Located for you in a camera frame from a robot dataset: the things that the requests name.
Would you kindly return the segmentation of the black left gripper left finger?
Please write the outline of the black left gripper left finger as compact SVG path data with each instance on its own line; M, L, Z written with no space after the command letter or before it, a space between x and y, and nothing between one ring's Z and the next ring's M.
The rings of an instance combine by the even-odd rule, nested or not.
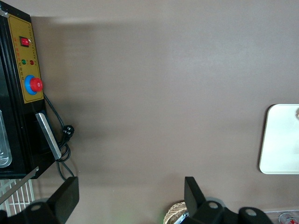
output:
M25 224L65 224L79 202L77 177L69 177L46 201L31 204L23 212Z

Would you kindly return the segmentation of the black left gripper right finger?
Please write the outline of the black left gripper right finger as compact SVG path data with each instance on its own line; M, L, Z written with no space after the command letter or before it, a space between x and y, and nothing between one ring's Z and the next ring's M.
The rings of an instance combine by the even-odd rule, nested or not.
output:
M218 198L205 197L194 177L185 178L184 200L189 216L185 224L235 224L236 214Z

